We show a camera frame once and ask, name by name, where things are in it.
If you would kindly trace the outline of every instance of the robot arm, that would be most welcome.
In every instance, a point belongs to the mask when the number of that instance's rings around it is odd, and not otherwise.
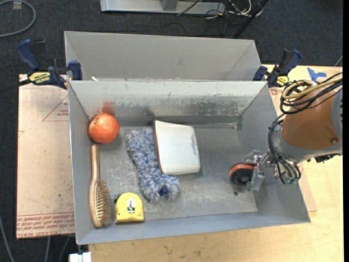
[[[275,178],[294,183],[301,176],[298,163],[342,154],[341,73],[319,84],[301,80],[287,85],[280,109],[283,114],[269,128],[268,152],[254,151],[246,155],[246,163],[235,164],[232,182],[259,190],[264,170],[273,168]]]

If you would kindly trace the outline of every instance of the wire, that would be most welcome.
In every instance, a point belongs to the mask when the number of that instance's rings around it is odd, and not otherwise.
[[[5,246],[6,246],[7,253],[8,253],[8,255],[9,255],[9,257],[10,257],[10,260],[11,260],[12,262],[15,262],[15,259],[14,259],[13,256],[12,256],[12,253],[11,253],[11,250],[10,250],[10,247],[9,247],[9,243],[8,243],[8,241],[7,241],[7,238],[6,238],[4,226],[2,225],[1,216],[0,216],[0,228],[1,228],[2,238],[4,239],[4,243],[5,243]]]
[[[191,6],[189,6],[188,8],[186,8],[184,11],[182,11],[181,13],[179,13],[177,16],[183,15],[186,12],[188,12],[189,10],[191,10],[200,0],[196,0]]]
[[[300,93],[295,93],[293,95],[287,95],[290,93],[290,91],[294,90],[294,88],[298,87],[298,86],[301,86],[301,84],[299,84],[298,81],[294,82],[293,84],[287,86],[284,91],[282,92],[282,98],[283,99],[297,99],[297,98],[300,98],[304,95],[307,95],[309,94],[310,92],[312,91],[315,91],[315,90],[318,90],[319,88],[323,87],[323,86],[328,86],[328,85],[331,85],[331,84],[334,84],[336,82],[340,82],[342,80],[342,77],[338,78],[338,79],[335,79],[335,78],[332,78],[331,80],[327,80],[327,81],[324,81],[318,85],[315,85],[315,86],[312,86],[308,89],[305,89],[304,91],[300,92]],[[306,84],[306,85],[312,85],[312,82],[309,81],[309,80],[303,80],[303,82]]]
[[[20,29],[18,31],[15,31],[15,32],[11,32],[11,33],[6,33],[6,34],[0,34],[0,38],[5,38],[5,37],[9,37],[9,36],[13,36],[13,35],[17,35],[17,34],[21,34],[23,33],[24,31],[28,30],[29,28],[31,28],[33,26],[33,24],[35,23],[35,20],[37,18],[37,12],[35,11],[34,7],[32,5],[30,5],[28,2],[25,2],[23,0],[5,0],[5,1],[2,1],[0,2],[0,7],[3,5],[3,4],[6,4],[6,3],[10,3],[10,2],[21,2],[27,6],[29,6],[33,12],[33,19],[32,21],[26,26],[24,27],[23,29]]]
[[[300,179],[302,172],[299,170],[297,163],[294,164],[294,167],[296,169],[294,169],[293,165],[290,164],[288,161],[284,160],[282,155],[277,155],[276,150],[274,148],[273,142],[272,142],[272,136],[273,136],[273,132],[276,128],[277,125],[280,125],[283,120],[280,120],[285,114],[280,115],[278,118],[276,118],[276,120],[273,121],[272,125],[269,127],[269,133],[268,133],[268,146],[269,146],[269,151],[274,159],[274,163],[276,164],[276,167],[278,169],[278,174],[279,177],[282,181],[283,184],[290,184],[293,183],[294,180],[298,180]],[[283,167],[286,169],[287,171],[287,175],[289,177],[289,180],[285,180],[285,178],[283,177],[282,173],[281,173],[281,169],[280,169],[280,164],[283,165]]]
[[[246,10],[240,10],[233,2],[232,0],[229,0],[230,4],[233,6],[233,8],[235,9],[235,11],[228,11],[229,14],[234,14],[234,15],[239,15],[239,16],[247,16],[250,17],[251,15],[249,14],[252,11],[252,2],[251,0],[247,0],[249,3],[249,8]],[[260,16],[263,12],[263,9],[256,14],[256,16]]]
[[[71,236],[68,236],[67,240],[65,241],[65,244],[64,244],[63,249],[61,251],[61,254],[59,255],[58,262],[61,262],[61,260],[63,258],[64,251],[65,251],[65,249],[66,249],[66,247],[68,245],[68,242],[69,242],[70,238],[71,238]]]
[[[336,78],[337,76],[341,75],[342,73],[337,73],[328,79],[324,80],[322,83],[319,83],[317,85],[313,85],[311,81],[308,80],[300,80],[295,81],[294,83],[290,84],[289,86],[286,86],[284,91],[282,92],[282,96],[280,98],[280,110],[284,114],[296,114],[298,112],[301,112],[306,109],[313,109],[320,104],[324,103],[331,97],[335,96],[340,90],[342,89],[342,76],[339,78]],[[303,91],[299,91],[298,87],[305,86],[310,88],[306,88]],[[323,90],[319,91],[314,96],[305,99],[305,96],[309,95],[310,92],[314,92],[316,90],[319,90],[320,88],[323,88]],[[333,94],[330,94],[329,96],[325,97],[324,100],[320,101],[319,103],[316,103],[316,105],[313,105],[316,100],[323,97],[324,95],[328,94],[329,92],[335,91]],[[284,107],[292,107],[293,109],[286,111]]]
[[[341,57],[339,57],[338,61],[336,62],[336,64],[334,64],[335,66],[338,66],[338,64],[343,60],[343,55]]]
[[[47,246],[46,246],[46,253],[45,253],[45,262],[49,259],[49,250],[50,250],[50,244],[51,244],[51,237],[47,239]]]

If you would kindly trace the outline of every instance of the wooden table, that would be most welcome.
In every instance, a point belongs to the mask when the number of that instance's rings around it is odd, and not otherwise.
[[[310,67],[331,76],[340,67]],[[291,79],[308,79],[298,66]],[[343,261],[343,161],[303,164],[316,205],[311,223],[89,245],[105,261]]]

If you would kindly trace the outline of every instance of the metal stand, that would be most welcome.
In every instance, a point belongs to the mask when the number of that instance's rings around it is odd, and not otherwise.
[[[193,5],[194,1],[180,0],[101,0],[102,12],[138,12],[180,14]],[[197,2],[186,14],[206,15],[209,11],[224,12],[225,6],[216,2]]]

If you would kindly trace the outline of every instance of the wooden hairbrush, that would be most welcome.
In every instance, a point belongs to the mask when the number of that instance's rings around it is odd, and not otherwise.
[[[104,180],[100,179],[100,159],[97,145],[91,146],[92,180],[89,187],[89,210],[93,225],[100,228],[110,221],[111,198]]]

